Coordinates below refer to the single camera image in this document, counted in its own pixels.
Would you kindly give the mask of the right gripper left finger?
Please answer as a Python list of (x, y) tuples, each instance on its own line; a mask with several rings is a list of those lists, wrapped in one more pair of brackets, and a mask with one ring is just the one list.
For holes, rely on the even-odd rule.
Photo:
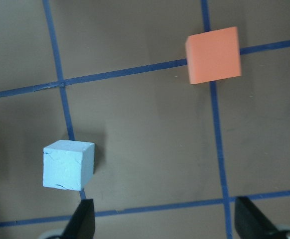
[(61, 234), (61, 239), (93, 239), (95, 234), (95, 210), (93, 199), (80, 202)]

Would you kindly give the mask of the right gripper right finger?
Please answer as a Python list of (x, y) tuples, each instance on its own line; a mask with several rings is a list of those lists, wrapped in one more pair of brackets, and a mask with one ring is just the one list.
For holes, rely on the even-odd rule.
[(241, 239), (285, 238), (285, 232), (278, 230), (248, 197), (236, 198), (234, 224)]

